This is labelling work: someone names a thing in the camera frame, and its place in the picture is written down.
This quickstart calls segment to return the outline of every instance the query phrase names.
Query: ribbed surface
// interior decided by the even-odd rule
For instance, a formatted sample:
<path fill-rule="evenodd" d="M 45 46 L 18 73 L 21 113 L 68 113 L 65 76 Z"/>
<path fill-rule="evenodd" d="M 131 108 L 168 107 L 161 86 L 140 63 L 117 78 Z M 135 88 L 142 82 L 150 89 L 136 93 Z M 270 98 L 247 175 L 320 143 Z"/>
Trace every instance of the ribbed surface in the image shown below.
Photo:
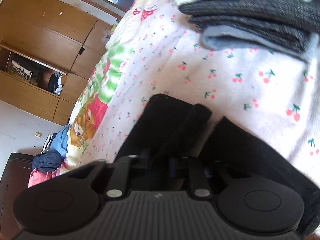
<path fill-rule="evenodd" d="M 16 239 L 299 240 L 292 232 L 260 237 L 236 231 L 217 215 L 211 204 L 194 201 L 185 192 L 132 192 L 125 200 L 108 202 L 95 221 L 77 232 L 50 237 L 23 232 Z"/>

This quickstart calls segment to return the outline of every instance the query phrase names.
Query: bed sheet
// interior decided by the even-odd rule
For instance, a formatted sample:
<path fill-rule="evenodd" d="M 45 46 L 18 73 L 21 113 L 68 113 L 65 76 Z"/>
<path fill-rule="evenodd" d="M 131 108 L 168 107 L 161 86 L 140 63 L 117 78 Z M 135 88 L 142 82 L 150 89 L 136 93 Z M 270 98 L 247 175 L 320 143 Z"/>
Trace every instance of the bed sheet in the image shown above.
<path fill-rule="evenodd" d="M 188 17 L 172 0 L 135 1 L 72 112 L 61 173 L 96 159 L 113 162 L 149 98 L 164 93 L 210 108 L 207 134 L 226 116 L 319 187 L 318 59 L 305 64 L 267 49 L 208 50 Z"/>

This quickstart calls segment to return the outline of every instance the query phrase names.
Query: floral blanket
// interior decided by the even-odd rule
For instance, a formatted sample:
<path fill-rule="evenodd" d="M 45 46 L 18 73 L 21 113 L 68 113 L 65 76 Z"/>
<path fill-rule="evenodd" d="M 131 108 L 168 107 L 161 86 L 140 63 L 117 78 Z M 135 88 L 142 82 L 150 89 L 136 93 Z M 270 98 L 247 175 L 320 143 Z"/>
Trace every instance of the floral blanket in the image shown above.
<path fill-rule="evenodd" d="M 267 49 L 208 50 L 187 20 L 172 0 L 135 1 L 72 112 L 61 172 L 113 162 L 149 98 L 164 93 L 212 109 L 208 132 L 228 117 L 319 186 L 318 59 L 306 65 Z"/>

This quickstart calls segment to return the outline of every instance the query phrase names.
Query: black device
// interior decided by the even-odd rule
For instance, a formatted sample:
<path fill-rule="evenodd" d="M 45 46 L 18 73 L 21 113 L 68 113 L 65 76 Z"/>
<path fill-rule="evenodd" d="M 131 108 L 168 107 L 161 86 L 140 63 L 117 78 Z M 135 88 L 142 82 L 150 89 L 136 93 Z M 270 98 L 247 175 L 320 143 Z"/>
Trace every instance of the black device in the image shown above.
<path fill-rule="evenodd" d="M 192 157 L 152 168 L 146 156 L 96 161 L 23 191 L 15 240 L 300 239 L 294 190 Z"/>

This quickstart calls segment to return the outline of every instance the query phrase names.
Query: circular button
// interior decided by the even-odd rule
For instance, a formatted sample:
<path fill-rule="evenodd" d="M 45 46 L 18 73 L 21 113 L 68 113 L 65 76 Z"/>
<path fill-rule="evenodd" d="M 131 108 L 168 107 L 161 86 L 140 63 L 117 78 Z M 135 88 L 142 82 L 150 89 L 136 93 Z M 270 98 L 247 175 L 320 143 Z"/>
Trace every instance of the circular button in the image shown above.
<path fill-rule="evenodd" d="M 47 191 L 36 198 L 36 206 L 45 212 L 60 212 L 72 203 L 72 196 L 64 191 Z"/>
<path fill-rule="evenodd" d="M 281 198 L 271 191 L 256 190 L 246 194 L 244 202 L 253 210 L 267 212 L 276 210 L 281 205 Z"/>

